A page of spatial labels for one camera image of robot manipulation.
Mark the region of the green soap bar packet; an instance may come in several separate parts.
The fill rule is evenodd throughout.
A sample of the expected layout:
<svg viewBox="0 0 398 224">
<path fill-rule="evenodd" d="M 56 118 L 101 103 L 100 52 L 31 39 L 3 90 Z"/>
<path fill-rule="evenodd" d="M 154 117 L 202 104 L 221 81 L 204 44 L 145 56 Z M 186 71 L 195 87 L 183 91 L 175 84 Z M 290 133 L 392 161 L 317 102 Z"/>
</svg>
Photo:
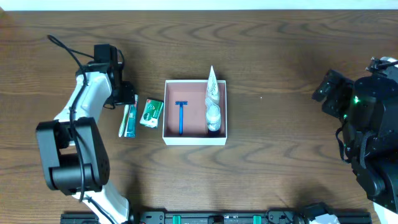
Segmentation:
<svg viewBox="0 0 398 224">
<path fill-rule="evenodd" d="M 147 99 L 142 113 L 140 124 L 148 128 L 157 128 L 159 125 L 159 118 L 164 108 L 164 102 Z"/>
</svg>

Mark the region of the green white toothbrush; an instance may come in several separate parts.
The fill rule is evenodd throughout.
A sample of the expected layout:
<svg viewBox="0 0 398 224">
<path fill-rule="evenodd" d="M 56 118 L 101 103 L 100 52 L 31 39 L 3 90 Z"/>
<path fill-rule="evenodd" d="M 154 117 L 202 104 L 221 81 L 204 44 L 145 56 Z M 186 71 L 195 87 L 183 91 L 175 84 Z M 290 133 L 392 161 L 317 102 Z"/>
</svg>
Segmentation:
<svg viewBox="0 0 398 224">
<path fill-rule="evenodd" d="M 119 127 L 119 132 L 118 132 L 118 136 L 120 138 L 124 136 L 124 132 L 125 132 L 125 128 L 126 128 L 126 121 L 128 119 L 128 114 L 129 114 L 129 105 L 125 105 L 123 118 L 122 118 L 121 125 Z"/>
</svg>

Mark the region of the red green toothpaste tube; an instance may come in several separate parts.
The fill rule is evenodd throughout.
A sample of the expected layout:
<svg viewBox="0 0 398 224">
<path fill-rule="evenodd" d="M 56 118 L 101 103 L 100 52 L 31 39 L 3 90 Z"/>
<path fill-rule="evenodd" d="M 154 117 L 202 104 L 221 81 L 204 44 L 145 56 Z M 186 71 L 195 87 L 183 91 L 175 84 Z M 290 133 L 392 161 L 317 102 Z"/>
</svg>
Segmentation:
<svg viewBox="0 0 398 224">
<path fill-rule="evenodd" d="M 134 96 L 135 102 L 133 105 L 129 105 L 129 111 L 126 121 L 126 128 L 124 136 L 127 138 L 136 137 L 136 116 L 137 116 L 137 103 L 138 103 L 138 95 Z"/>
</svg>

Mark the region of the blue disposable razor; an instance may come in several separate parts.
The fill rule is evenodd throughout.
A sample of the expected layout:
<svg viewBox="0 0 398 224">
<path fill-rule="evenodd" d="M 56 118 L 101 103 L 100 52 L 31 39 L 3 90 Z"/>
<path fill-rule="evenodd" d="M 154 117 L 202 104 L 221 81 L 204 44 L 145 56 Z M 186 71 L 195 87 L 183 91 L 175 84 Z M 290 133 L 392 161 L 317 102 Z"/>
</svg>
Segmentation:
<svg viewBox="0 0 398 224">
<path fill-rule="evenodd" d="M 183 107 L 188 104 L 187 101 L 176 101 L 175 104 L 179 106 L 179 124 L 178 124 L 178 133 L 179 135 L 183 134 Z"/>
</svg>

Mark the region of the white box with pink interior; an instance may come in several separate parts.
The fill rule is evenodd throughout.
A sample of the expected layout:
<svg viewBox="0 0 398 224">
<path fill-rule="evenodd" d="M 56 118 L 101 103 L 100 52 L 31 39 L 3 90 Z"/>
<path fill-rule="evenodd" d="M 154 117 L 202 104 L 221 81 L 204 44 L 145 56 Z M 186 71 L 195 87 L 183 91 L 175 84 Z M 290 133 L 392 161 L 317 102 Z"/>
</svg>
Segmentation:
<svg viewBox="0 0 398 224">
<path fill-rule="evenodd" d="M 164 90 L 162 139 L 169 146 L 224 146 L 228 137 L 226 82 L 218 81 L 220 90 L 221 129 L 211 137 L 206 125 L 206 80 L 167 80 Z M 179 106 L 176 101 L 187 101 L 183 107 L 183 134 L 178 133 Z"/>
</svg>

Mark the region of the white floral lotion tube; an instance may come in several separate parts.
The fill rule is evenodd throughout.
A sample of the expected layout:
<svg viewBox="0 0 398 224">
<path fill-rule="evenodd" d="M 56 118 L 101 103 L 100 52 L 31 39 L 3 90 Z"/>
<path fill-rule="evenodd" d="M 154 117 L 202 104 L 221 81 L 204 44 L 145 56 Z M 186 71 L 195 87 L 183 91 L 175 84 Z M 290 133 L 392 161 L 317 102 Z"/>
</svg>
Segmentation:
<svg viewBox="0 0 398 224">
<path fill-rule="evenodd" d="M 210 73 L 206 87 L 206 97 L 211 99 L 216 104 L 220 102 L 220 91 L 213 66 L 210 67 Z"/>
</svg>

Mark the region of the clear pump soap bottle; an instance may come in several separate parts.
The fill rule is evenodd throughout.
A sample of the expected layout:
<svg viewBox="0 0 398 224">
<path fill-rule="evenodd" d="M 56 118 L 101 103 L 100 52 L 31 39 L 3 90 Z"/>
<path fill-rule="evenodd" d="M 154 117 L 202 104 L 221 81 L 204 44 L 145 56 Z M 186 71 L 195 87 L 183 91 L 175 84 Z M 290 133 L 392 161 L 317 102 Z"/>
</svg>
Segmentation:
<svg viewBox="0 0 398 224">
<path fill-rule="evenodd" d="M 205 100 L 206 104 L 206 123 L 208 127 L 208 135 L 215 137 L 220 134 L 221 128 L 221 110 L 210 98 Z"/>
</svg>

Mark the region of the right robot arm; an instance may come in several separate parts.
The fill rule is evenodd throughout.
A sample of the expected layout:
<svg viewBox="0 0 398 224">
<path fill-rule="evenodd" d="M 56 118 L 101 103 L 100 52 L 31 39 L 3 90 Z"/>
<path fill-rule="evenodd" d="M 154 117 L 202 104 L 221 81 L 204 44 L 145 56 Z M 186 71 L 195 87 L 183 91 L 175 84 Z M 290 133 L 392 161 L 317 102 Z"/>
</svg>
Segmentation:
<svg viewBox="0 0 398 224">
<path fill-rule="evenodd" d="M 341 160 L 351 165 L 381 223 L 397 223 L 397 67 L 356 81 L 329 70 L 312 98 L 339 119 Z"/>
</svg>

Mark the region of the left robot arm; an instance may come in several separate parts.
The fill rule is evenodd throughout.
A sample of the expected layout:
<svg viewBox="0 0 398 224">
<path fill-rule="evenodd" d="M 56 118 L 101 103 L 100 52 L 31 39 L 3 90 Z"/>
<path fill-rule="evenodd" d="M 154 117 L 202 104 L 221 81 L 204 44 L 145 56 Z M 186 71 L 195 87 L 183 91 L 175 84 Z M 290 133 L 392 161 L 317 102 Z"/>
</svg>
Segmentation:
<svg viewBox="0 0 398 224">
<path fill-rule="evenodd" d="M 123 68 L 122 62 L 83 66 L 64 109 L 35 130 L 49 189 L 85 203 L 100 223 L 131 222 L 128 199 L 109 180 L 109 158 L 97 125 L 103 106 L 122 86 Z"/>
</svg>

